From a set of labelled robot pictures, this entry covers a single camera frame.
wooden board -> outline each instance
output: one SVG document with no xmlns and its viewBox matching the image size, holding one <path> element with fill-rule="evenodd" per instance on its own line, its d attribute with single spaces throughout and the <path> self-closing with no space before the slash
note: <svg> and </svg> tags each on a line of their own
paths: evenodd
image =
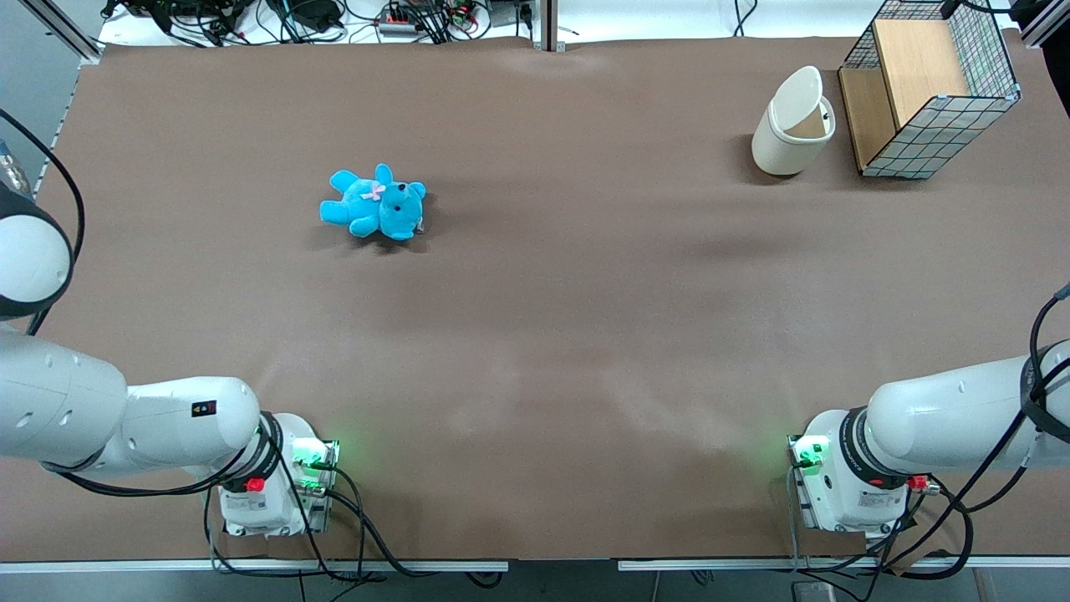
<svg viewBox="0 0 1070 602">
<path fill-rule="evenodd" d="M 855 161 L 861 170 L 896 136 L 891 105 L 880 68 L 841 68 L 839 74 Z"/>
<path fill-rule="evenodd" d="M 873 36 L 897 129 L 933 96 L 969 95 L 947 21 L 876 19 Z"/>
</svg>

brown table surface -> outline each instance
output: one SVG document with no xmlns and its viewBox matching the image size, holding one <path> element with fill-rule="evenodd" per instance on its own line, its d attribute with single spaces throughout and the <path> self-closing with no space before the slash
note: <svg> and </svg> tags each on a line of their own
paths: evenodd
<svg viewBox="0 0 1070 602">
<path fill-rule="evenodd" d="M 756 170 L 791 72 L 821 67 L 842 115 L 851 45 L 109 48 L 57 146 L 88 233 L 42 335 L 132 384 L 241 377 L 341 439 L 399 557 L 783 556 L 789 434 L 1023 354 L 1067 277 L 1070 126 L 1017 38 L 1022 102 L 932 180 L 859 176 L 842 119 L 802 174 Z M 378 161 L 430 191 L 407 246 L 318 219 L 332 172 Z M 41 203 L 72 223 L 54 170 Z M 196 496 L 0 480 L 4 560 L 205 557 Z M 975 552 L 1070 554 L 1068 485 L 1030 472 Z M 354 555 L 345 525 L 323 542 Z"/>
</svg>

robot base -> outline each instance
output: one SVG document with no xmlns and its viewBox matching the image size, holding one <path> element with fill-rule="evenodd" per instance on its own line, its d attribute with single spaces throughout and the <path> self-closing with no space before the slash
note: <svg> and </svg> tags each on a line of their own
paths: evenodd
<svg viewBox="0 0 1070 602">
<path fill-rule="evenodd" d="M 286 468 L 289 468 L 290 477 L 297 487 L 311 532 L 326 530 L 331 498 L 324 497 L 323 492 L 334 487 L 335 473 L 310 469 L 301 462 L 309 460 L 305 456 L 309 453 L 308 448 L 312 447 L 316 448 L 316 457 L 311 460 L 337 466 L 338 443 L 320 442 L 312 428 L 292 414 L 276 414 L 274 418 L 282 432 L 282 459 L 274 473 L 264 479 L 263 489 L 244 493 L 219 489 L 224 528 L 229 535 L 291 536 L 305 532 L 305 521 L 294 500 Z"/>
<path fill-rule="evenodd" d="M 793 462 L 819 461 L 796 472 L 802 523 L 809 528 L 863 532 L 867 539 L 880 539 L 891 532 L 902 515 L 906 487 L 877 489 L 851 472 L 840 451 L 840 425 L 846 416 L 842 410 L 824 412 L 810 422 L 805 435 L 789 443 Z"/>
</svg>

metal frame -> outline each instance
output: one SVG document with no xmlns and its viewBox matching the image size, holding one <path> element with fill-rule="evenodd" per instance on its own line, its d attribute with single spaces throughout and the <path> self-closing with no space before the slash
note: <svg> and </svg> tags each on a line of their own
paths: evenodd
<svg viewBox="0 0 1070 602">
<path fill-rule="evenodd" d="M 1070 20 L 1070 0 L 1052 0 L 1029 25 L 1022 29 L 1022 42 L 1029 48 L 1039 48 L 1068 20 Z"/>
<path fill-rule="evenodd" d="M 539 0 L 539 33 L 536 47 L 549 52 L 564 52 L 565 43 L 557 38 L 557 0 Z"/>
<path fill-rule="evenodd" d="M 824 569 L 845 558 L 799 558 L 798 568 Z M 946 569 L 956 558 L 922 558 L 915 569 Z M 852 567 L 875 567 L 876 558 L 860 558 Z M 1070 569 L 1070 556 L 970 556 L 966 567 L 977 569 Z M 708 558 L 672 560 L 618 560 L 618 571 L 782 571 L 793 568 L 791 558 Z"/>
<path fill-rule="evenodd" d="M 60 42 L 71 48 L 74 53 L 90 63 L 97 63 L 101 60 L 101 48 L 92 37 L 86 34 L 74 20 L 67 16 L 51 0 L 18 0 L 27 11 L 37 17 L 48 31 L 59 38 Z"/>
<path fill-rule="evenodd" d="M 235 569 L 245 571 L 315 571 L 316 560 L 275 560 L 266 558 L 228 560 Z M 356 561 L 331 561 L 332 571 L 355 572 Z M 498 560 L 413 560 L 401 565 L 413 571 L 439 573 L 505 573 L 507 561 Z M 143 571 L 212 571 L 218 568 L 208 559 L 198 560 L 90 560 L 83 562 L 0 562 L 0 575 L 41 573 L 102 573 Z M 365 560 L 364 571 L 386 573 L 394 569 L 382 560 Z"/>
</svg>

warning label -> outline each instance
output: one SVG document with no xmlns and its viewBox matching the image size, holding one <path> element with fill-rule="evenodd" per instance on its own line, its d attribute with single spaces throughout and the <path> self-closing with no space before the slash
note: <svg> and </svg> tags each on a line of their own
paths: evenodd
<svg viewBox="0 0 1070 602">
<path fill-rule="evenodd" d="M 893 492 L 859 492 L 858 493 L 858 507 L 859 508 L 888 508 L 895 506 L 902 501 L 902 496 Z"/>
<path fill-rule="evenodd" d="M 246 494 L 246 495 L 235 495 L 227 496 L 224 498 L 224 505 L 227 510 L 247 510 L 256 512 L 258 510 L 268 509 L 268 496 L 264 494 Z"/>
</svg>

